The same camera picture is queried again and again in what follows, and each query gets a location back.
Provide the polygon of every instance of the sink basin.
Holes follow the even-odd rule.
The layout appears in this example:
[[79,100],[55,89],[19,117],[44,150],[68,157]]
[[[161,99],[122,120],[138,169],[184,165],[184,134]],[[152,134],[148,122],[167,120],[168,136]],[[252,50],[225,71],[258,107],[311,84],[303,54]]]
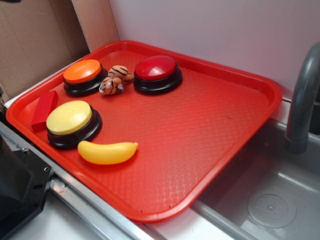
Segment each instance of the sink basin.
[[307,152],[293,155],[284,149],[285,130],[270,119],[193,209],[233,229],[235,239],[319,239],[320,139],[310,134]]

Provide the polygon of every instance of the plastic tray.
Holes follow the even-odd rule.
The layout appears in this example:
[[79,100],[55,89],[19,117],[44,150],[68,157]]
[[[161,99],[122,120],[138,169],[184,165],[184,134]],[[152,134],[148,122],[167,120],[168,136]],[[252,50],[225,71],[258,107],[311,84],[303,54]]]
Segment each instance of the plastic tray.
[[[282,101],[270,79],[134,41],[101,47],[82,59],[96,59],[109,70],[124,65],[131,73],[150,56],[174,58],[181,85],[166,94],[143,95],[133,84],[119,95],[100,92],[71,97],[63,88],[63,71],[36,86],[8,109],[7,120],[102,199],[138,222],[177,215],[197,198],[232,157],[267,121]],[[80,99],[102,118],[98,144],[137,142],[128,161],[95,165],[77,149],[57,150],[45,130],[31,121],[41,93],[55,90],[57,105]]]

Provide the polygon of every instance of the yellow button top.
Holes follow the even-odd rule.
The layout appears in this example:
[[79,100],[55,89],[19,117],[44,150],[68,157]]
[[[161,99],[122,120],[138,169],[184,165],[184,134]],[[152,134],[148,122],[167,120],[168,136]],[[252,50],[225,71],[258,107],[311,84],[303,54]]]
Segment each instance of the yellow button top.
[[83,128],[92,114],[90,105],[85,101],[69,101],[50,113],[46,120],[46,127],[55,135],[72,134]]
[[67,83],[80,84],[96,77],[100,70],[101,64],[98,60],[81,60],[69,66],[64,71],[63,78]]

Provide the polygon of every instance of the white wall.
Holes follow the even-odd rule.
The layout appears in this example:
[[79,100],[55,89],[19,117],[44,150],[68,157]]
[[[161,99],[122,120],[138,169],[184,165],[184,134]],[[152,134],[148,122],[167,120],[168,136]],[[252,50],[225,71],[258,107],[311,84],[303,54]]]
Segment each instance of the white wall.
[[278,82],[291,98],[320,42],[320,0],[109,0],[121,40],[135,40]]

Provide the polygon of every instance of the orange button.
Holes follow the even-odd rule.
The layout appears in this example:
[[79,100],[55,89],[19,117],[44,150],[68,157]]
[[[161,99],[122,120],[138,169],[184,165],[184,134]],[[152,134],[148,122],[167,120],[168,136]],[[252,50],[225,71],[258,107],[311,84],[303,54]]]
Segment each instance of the orange button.
[[70,84],[80,84],[97,76],[101,64],[94,59],[81,60],[69,66],[63,73],[63,78]]

